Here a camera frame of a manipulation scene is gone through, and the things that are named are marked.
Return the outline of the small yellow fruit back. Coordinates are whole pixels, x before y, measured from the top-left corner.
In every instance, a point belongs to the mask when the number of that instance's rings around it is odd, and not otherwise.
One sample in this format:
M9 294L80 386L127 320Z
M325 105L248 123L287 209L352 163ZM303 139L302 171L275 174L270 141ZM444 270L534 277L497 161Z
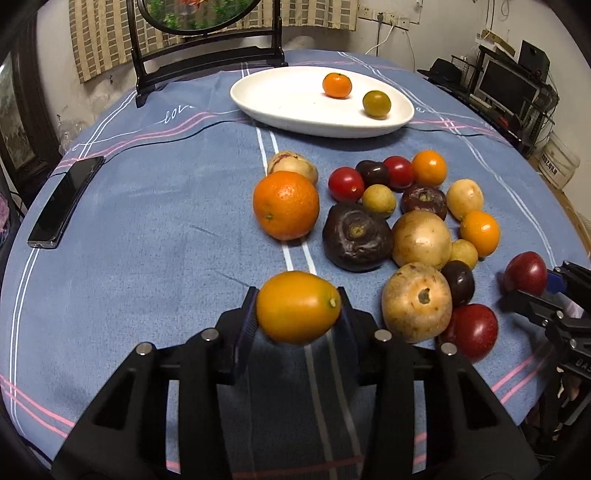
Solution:
M396 210L397 199L388 186L374 184L363 192L362 205L366 210L387 219Z

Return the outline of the large red tomato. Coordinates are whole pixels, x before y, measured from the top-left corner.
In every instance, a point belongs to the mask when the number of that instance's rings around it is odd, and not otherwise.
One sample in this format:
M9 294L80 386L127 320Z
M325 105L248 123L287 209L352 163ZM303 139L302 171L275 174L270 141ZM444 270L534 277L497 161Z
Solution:
M507 292L520 290L540 296L547 286L548 271L542 257L533 251L515 256L503 275L503 287Z
M498 320L492 309L483 304L469 304L452 312L441 338L454 344L469 361L477 363L492 351L498 332Z

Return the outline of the large yellow orange tomato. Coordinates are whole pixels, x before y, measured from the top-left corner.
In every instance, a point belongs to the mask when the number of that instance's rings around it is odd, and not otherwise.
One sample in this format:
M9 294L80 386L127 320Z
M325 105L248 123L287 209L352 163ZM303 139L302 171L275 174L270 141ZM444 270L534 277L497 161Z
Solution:
M383 91L372 90L363 96L363 110L373 118L385 118L392 108L390 97Z

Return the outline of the large orange tangerine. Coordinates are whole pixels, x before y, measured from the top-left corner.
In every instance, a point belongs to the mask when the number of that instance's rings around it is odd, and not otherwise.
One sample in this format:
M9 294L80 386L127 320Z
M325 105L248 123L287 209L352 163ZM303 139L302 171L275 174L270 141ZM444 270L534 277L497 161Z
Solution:
M254 187L252 209L267 235L279 241L296 240L314 229L320 214L320 195L303 175L274 172Z

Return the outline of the small red cherry tomato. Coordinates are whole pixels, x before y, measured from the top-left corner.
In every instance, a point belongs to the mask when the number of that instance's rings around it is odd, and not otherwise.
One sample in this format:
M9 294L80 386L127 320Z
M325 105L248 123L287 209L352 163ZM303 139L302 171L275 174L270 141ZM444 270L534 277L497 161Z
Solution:
M329 193L338 202L358 202L365 192L362 175L351 167L339 167L328 182Z

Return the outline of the small yellow fruit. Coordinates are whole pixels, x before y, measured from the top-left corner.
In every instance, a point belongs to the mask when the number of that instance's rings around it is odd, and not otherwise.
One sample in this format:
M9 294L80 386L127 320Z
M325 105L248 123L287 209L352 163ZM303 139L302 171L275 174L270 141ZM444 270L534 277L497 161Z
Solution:
M458 239L452 243L449 261L461 261L473 270L479 261L479 253L470 241Z
M396 210L397 199L388 186L374 184L363 192L362 205L366 210L387 219Z

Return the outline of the small yellow fruit front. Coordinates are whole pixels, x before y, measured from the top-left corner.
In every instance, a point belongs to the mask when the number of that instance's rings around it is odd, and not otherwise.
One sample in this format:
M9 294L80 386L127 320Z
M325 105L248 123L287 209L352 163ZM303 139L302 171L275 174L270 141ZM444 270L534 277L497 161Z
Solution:
M452 243L449 261L461 261L473 270L479 261L479 253L470 241L458 239Z

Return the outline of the large dark purple fruit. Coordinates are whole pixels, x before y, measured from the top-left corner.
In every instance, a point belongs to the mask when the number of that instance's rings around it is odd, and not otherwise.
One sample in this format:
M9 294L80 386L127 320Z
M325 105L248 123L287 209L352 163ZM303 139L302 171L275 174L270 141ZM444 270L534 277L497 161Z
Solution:
M351 272L379 268L392 254L394 240L387 221L359 204L338 203L322 228L325 256Z

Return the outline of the dark purple tomato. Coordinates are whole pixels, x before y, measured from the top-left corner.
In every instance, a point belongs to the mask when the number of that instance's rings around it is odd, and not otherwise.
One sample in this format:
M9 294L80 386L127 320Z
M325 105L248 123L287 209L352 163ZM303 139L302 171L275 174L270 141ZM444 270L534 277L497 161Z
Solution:
M454 308L468 304L475 294L472 269L461 260L448 262L441 270L448 282Z
M383 162L362 160L356 164L356 172L361 175L365 188L377 184L390 186L390 171Z

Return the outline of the dark maroon ribbed fruit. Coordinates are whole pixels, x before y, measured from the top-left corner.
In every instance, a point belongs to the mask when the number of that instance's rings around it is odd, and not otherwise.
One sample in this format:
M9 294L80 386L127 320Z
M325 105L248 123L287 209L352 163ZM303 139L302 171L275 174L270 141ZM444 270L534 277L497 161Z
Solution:
M402 196L402 211L410 213L415 210L427 211L446 220L448 214L447 199L438 188L413 185L405 190Z

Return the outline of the striped pale melon back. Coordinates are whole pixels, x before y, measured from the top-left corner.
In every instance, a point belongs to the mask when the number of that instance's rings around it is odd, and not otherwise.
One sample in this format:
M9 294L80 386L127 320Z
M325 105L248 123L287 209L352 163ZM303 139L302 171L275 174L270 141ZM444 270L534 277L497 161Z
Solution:
M288 171L300 174L307 178L312 185L318 184L318 169L314 163L300 154L290 151L280 151L270 159L267 164L266 174L270 175L280 171Z

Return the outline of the oval orange tomato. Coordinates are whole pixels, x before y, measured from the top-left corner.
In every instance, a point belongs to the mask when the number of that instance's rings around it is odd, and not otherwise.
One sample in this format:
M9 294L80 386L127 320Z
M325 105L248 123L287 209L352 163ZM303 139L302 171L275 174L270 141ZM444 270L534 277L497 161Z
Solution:
M274 275L256 296L256 319L270 340L290 345L314 342L334 326L342 298L330 282L303 271Z

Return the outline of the dark purple tomato front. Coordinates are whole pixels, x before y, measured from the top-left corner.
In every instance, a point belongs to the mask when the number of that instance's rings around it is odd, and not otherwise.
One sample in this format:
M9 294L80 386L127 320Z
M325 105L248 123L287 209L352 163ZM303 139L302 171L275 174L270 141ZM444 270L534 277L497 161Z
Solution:
M441 270L448 282L454 308L468 304L475 294L472 269L461 260L448 262Z

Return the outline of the pale yellow melon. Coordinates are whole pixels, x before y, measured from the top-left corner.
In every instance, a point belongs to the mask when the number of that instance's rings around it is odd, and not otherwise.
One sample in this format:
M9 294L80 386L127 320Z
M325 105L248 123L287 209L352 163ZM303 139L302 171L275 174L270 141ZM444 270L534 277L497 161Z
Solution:
M480 186L471 179L455 181L446 194L448 210L458 220L462 221L473 211L484 208L484 194Z

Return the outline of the red tomato back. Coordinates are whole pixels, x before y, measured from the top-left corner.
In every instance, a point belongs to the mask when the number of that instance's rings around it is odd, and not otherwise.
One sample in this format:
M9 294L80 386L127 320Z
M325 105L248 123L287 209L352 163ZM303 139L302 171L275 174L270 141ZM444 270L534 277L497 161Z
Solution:
M405 190L415 182L412 163L402 156L390 156L384 161L390 175L390 186L394 190Z

